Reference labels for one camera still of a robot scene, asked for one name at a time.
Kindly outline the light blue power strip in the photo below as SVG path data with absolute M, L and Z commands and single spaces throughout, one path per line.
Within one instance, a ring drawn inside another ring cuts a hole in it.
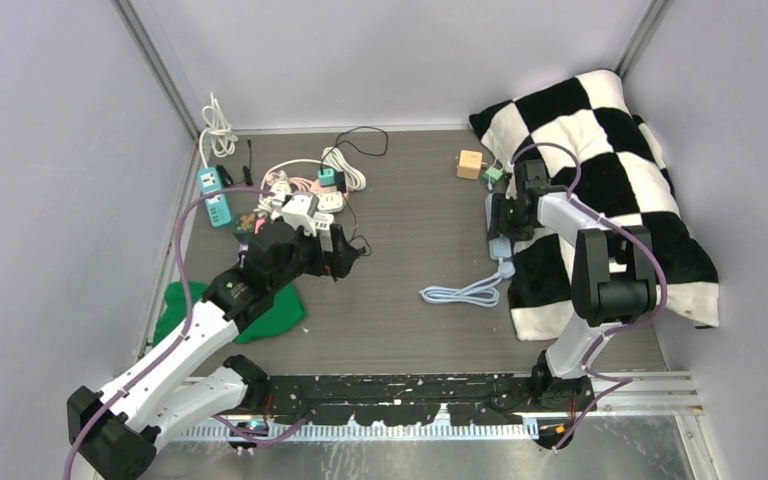
M 512 244 L 507 237 L 498 232 L 498 220 L 493 213 L 493 194 L 487 195 L 484 205 L 489 256 L 498 262 L 510 261 L 513 257 Z

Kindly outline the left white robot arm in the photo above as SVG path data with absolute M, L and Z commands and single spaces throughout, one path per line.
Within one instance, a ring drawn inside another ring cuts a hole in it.
M 162 342 L 101 388 L 77 388 L 67 399 L 69 456 L 81 457 L 104 479 L 137 479 L 157 452 L 187 428 L 224 410 L 258 412 L 267 389 L 254 365 L 233 360 L 185 386 L 195 368 L 268 312 L 277 294 L 303 275 L 346 277 L 367 255 L 339 224 L 331 247 L 283 221 L 256 233 L 240 262 L 217 275 Z

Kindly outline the green plug adapter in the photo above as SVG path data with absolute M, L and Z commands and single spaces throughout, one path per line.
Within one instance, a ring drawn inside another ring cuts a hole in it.
M 493 190 L 495 186 L 504 179 L 505 171 L 497 167 L 488 167 L 481 175 L 480 181 L 486 185 L 489 190 Z

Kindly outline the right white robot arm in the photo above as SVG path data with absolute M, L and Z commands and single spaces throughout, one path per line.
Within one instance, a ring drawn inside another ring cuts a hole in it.
M 582 392 L 592 358 L 615 333 L 655 311 L 664 273 L 646 227 L 622 227 L 593 212 L 552 184 L 542 161 L 516 164 L 513 185 L 515 197 L 494 193 L 485 202 L 492 252 L 532 239 L 539 227 L 553 230 L 574 248 L 573 314 L 526 382 L 534 403 L 551 411 Z

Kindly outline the teal power strip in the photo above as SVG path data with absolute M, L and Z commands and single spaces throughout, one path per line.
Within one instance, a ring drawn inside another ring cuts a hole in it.
M 206 195 L 204 204 L 213 227 L 223 227 L 232 221 L 227 198 L 220 193 L 226 187 L 224 168 L 204 167 L 197 173 L 201 194 Z

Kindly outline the orange cube adapter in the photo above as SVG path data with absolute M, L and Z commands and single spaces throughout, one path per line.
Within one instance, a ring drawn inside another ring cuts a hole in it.
M 478 180 L 487 166 L 482 152 L 464 149 L 459 152 L 455 174 L 460 179 Z

